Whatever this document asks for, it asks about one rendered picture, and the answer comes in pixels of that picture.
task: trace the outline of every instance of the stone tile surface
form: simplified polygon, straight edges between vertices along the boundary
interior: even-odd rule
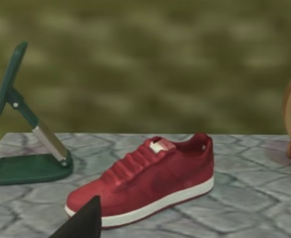
[[[66,219],[67,194],[97,178],[153,135],[57,134],[72,151],[70,177],[42,184],[0,186],[0,238],[45,238]],[[175,141],[187,134],[164,134]],[[102,238],[291,238],[291,162],[287,136],[212,135],[216,184],[211,193]],[[7,134],[0,157],[46,150],[32,134]]]

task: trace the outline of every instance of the shoe tongue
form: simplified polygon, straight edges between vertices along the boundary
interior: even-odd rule
[[[168,150],[174,149],[176,147],[172,142],[168,141],[167,139],[162,138],[157,142],[151,142],[150,148],[155,153],[158,153],[160,150],[168,151]]]

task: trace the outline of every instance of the sneaker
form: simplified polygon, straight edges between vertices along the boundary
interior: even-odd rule
[[[65,211],[72,216],[98,195],[102,227],[120,227],[208,193],[214,185],[213,170],[213,143],[206,134],[184,142],[156,136],[73,191]]]

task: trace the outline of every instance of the shoelace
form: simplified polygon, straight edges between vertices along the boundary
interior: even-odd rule
[[[104,175],[109,175],[115,184],[119,184],[132,179],[157,160],[158,156],[142,144],[137,150],[126,154],[124,158],[115,162],[104,172]]]

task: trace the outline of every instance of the green blurry background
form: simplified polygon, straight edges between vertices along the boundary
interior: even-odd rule
[[[285,133],[291,0],[1,0],[0,80],[55,132]],[[29,131],[6,106],[0,138]]]

